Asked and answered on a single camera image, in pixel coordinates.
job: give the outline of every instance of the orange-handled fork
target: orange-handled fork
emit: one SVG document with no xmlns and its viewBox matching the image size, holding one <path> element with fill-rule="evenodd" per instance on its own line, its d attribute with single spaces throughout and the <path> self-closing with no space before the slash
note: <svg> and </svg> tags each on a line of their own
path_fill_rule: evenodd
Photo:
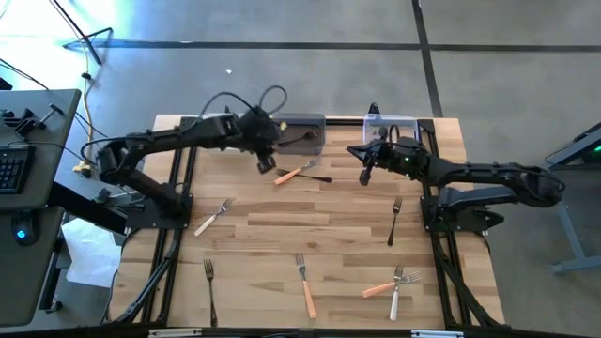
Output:
<svg viewBox="0 0 601 338">
<path fill-rule="evenodd" d="M 305 275 L 304 257 L 302 253 L 296 254 L 297 267 L 302 278 L 302 288 L 304 289 L 304 299 L 307 302 L 307 311 L 309 311 L 309 318 L 317 318 L 316 307 L 313 304 L 313 297 L 311 297 L 311 291 L 309 291 L 309 284 L 307 283 L 307 276 Z"/>
<path fill-rule="evenodd" d="M 321 154 L 317 155 L 314 159 L 308 161 L 305 165 L 303 165 L 301 168 L 292 170 L 291 172 L 289 172 L 288 174 L 282 176 L 282 177 L 278 177 L 276 178 L 273 183 L 275 183 L 275 185 L 280 185 L 286 181 L 288 181 L 290 178 L 294 177 L 294 175 L 300 173 L 301 171 L 305 170 L 305 169 L 309 169 L 311 167 L 314 167 L 318 162 L 319 159 L 321 158 Z"/>
<path fill-rule="evenodd" d="M 361 294 L 364 298 L 370 298 L 374 295 L 377 295 L 380 292 L 390 290 L 394 288 L 398 284 L 410 284 L 420 279 L 420 271 L 414 271 L 408 275 L 403 276 L 403 267 L 396 266 L 394 270 L 394 282 L 374 286 L 363 291 Z"/>
</svg>

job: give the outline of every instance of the white paper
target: white paper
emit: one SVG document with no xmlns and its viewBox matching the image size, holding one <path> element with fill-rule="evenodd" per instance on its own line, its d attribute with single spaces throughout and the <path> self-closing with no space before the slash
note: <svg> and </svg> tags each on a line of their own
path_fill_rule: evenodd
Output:
<svg viewBox="0 0 601 338">
<path fill-rule="evenodd" d="M 82 219 L 62 227 L 71 266 L 69 282 L 111 287 L 121 260 L 121 247 L 115 244 L 113 234 Z"/>
</svg>

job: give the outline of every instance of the power cord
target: power cord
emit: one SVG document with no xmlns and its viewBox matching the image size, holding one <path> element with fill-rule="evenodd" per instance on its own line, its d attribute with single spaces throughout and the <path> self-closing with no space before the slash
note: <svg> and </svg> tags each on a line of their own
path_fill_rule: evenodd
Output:
<svg viewBox="0 0 601 338">
<path fill-rule="evenodd" d="M 67 18 L 65 18 L 64 14 L 60 11 L 60 9 L 58 9 L 56 7 L 56 5 L 52 2 L 52 0 L 48 0 L 48 2 L 53 6 L 54 10 L 56 10 L 56 12 L 63 19 L 63 21 L 65 21 L 65 23 L 69 26 L 70 30 L 73 32 L 73 35 L 77 38 L 77 41 L 79 41 L 80 45 L 82 46 L 82 50 L 84 51 L 85 72 L 82 73 L 82 78 L 84 78 L 84 111 L 85 111 L 85 116 L 87 119 L 87 124 L 89 126 L 88 132 L 87 132 L 87 142 L 91 142 L 94 140 L 94 137 L 93 137 L 94 128 L 92 127 L 92 115 L 90 114 L 89 108 L 87 107 L 87 94 L 88 94 L 87 82 L 88 82 L 88 80 L 91 80 L 92 77 L 89 74 L 90 70 L 89 70 L 89 60 L 87 57 L 87 50 L 85 49 L 84 43 L 82 42 L 80 37 L 77 35 L 75 28 L 73 28 L 71 26 L 69 20 L 67 20 Z M 92 155 L 92 153 L 91 153 L 91 149 L 90 149 L 90 150 L 88 150 L 87 157 L 91 157 L 91 155 Z M 91 177 L 91 167 L 85 161 L 81 161 L 78 165 L 74 166 L 73 171 L 80 173 L 84 177 Z"/>
<path fill-rule="evenodd" d="M 271 111 L 265 111 L 265 108 L 263 108 L 263 100 L 269 94 L 269 92 L 274 89 L 280 89 L 280 91 L 284 94 L 284 99 L 282 100 L 282 102 L 280 104 L 278 104 Z M 284 107 L 284 105 L 287 101 L 288 101 L 288 92 L 286 92 L 285 89 L 281 85 L 274 84 L 274 85 L 270 85 L 269 87 L 267 87 L 267 89 L 265 89 L 265 91 L 261 95 L 261 99 L 259 99 L 259 107 L 261 109 L 263 109 L 267 115 L 271 115 L 273 113 L 279 112 L 280 109 L 282 109 L 282 107 Z"/>
<path fill-rule="evenodd" d="M 282 93 L 284 93 L 284 99 L 282 100 L 282 102 L 280 104 L 278 104 L 277 107 L 275 107 L 275 109 L 273 109 L 269 112 L 266 112 L 267 115 L 271 115 L 273 113 L 280 111 L 280 109 L 282 109 L 282 107 L 284 107 L 285 103 L 288 101 L 288 93 L 285 91 L 285 89 L 282 86 L 275 84 L 275 85 L 269 86 L 267 89 L 265 89 L 263 94 L 261 94 L 261 98 L 259 99 L 259 108 L 263 109 L 263 100 L 269 94 L 269 92 L 274 89 L 280 89 L 282 91 Z M 205 103 L 205 106 L 200 111 L 198 118 L 202 117 L 205 114 L 205 112 L 207 111 L 210 104 L 221 96 L 230 96 L 235 99 L 238 99 L 240 102 L 244 103 L 244 105 L 247 106 L 250 110 L 252 110 L 253 112 L 256 113 L 256 110 L 254 109 L 254 107 L 249 102 L 247 102 L 245 99 L 241 98 L 239 95 L 234 94 L 232 92 L 221 92 L 221 93 L 214 95 L 212 98 L 208 99 L 207 103 Z"/>
</svg>

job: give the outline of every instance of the wooden table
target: wooden table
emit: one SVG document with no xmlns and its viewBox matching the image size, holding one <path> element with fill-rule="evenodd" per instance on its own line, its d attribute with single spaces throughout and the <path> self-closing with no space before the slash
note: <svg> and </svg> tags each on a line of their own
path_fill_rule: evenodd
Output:
<svg viewBox="0 0 601 338">
<path fill-rule="evenodd" d="M 158 115 L 155 130 L 169 129 L 181 116 Z M 459 122 L 435 119 L 439 152 L 465 161 Z M 369 186 L 359 184 L 362 165 L 346 147 L 362 143 L 359 127 L 329 127 L 323 160 L 308 175 L 334 177 L 332 184 L 295 177 L 275 186 L 274 173 L 258 174 L 256 157 L 238 151 L 200 149 L 193 176 L 193 219 L 185 231 L 168 319 L 170 327 L 208 327 L 209 297 L 203 259 L 215 268 L 213 289 L 220 327 L 441 329 L 444 327 L 434 258 L 419 208 L 422 186 L 375 169 Z M 276 155 L 279 167 L 296 168 L 310 157 Z M 148 157 L 145 172 L 167 181 L 173 152 Z M 187 159 L 182 158 L 180 181 Z M 390 232 L 395 196 L 403 196 L 394 245 Z M 200 237 L 193 230 L 226 199 L 234 202 Z M 149 274 L 156 230 L 141 230 L 126 246 L 116 277 L 110 314 L 123 313 Z M 457 233 L 464 279 L 476 298 L 503 322 L 486 246 L 471 233 Z M 317 319 L 308 317 L 294 253 L 303 253 Z M 419 270 L 422 280 L 401 285 L 396 322 L 389 317 L 392 291 L 364 300 L 361 292 L 388 283 L 394 267 Z M 155 299 L 160 308 L 162 286 Z M 450 286 L 459 318 L 455 288 Z"/>
</svg>

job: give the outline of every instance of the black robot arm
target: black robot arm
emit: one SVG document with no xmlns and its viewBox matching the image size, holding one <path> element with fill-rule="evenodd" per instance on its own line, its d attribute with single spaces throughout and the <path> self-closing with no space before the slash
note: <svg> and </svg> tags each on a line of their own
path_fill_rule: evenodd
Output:
<svg viewBox="0 0 601 338">
<path fill-rule="evenodd" d="M 386 130 L 380 139 L 368 145 L 349 146 L 347 151 L 362 161 L 360 176 L 367 185 L 373 167 L 383 168 L 429 185 L 451 182 L 498 184 L 496 189 L 460 192 L 447 188 L 440 192 L 440 204 L 446 207 L 484 206 L 499 203 L 522 203 L 531 207 L 551 207 L 562 199 L 564 188 L 555 176 L 537 166 L 517 163 L 453 163 L 430 154 L 418 141 L 400 137 L 386 142 Z"/>
<path fill-rule="evenodd" d="M 131 133 L 109 142 L 97 155 L 100 180 L 115 185 L 127 185 L 153 200 L 163 210 L 177 212 L 181 207 L 173 187 L 161 184 L 136 169 L 146 155 L 200 146 L 227 147 L 255 153 L 261 174 L 275 167 L 272 145 L 280 138 L 280 130 L 259 107 L 242 117 L 219 115 L 198 119 L 188 127 L 168 131 Z"/>
</svg>

